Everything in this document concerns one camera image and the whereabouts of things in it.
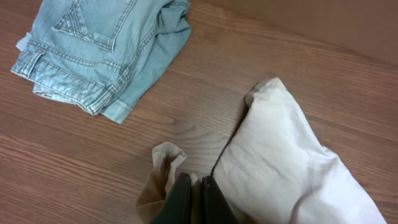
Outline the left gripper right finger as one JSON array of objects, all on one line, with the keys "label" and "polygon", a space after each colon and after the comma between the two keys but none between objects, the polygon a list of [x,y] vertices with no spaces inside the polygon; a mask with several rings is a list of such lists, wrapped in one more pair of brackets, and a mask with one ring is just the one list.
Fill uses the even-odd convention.
[{"label": "left gripper right finger", "polygon": [[203,224],[238,224],[216,180],[208,175],[201,181],[201,212]]}]

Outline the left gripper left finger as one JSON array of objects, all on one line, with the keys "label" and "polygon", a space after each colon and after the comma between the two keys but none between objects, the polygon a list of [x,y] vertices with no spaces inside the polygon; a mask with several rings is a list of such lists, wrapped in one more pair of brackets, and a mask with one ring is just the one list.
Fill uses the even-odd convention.
[{"label": "left gripper left finger", "polygon": [[192,181],[180,173],[159,214],[151,224],[191,224]]}]

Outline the beige khaki shorts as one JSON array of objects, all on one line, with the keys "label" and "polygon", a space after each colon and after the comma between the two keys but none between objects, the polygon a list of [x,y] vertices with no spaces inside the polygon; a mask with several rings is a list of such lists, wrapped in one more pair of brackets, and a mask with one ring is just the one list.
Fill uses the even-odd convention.
[{"label": "beige khaki shorts", "polygon": [[[245,102],[248,113],[210,174],[239,223],[384,223],[280,79],[259,82]],[[159,214],[186,157],[170,142],[153,148],[153,169],[136,201],[144,223]],[[202,178],[189,175],[191,223],[202,223]]]}]

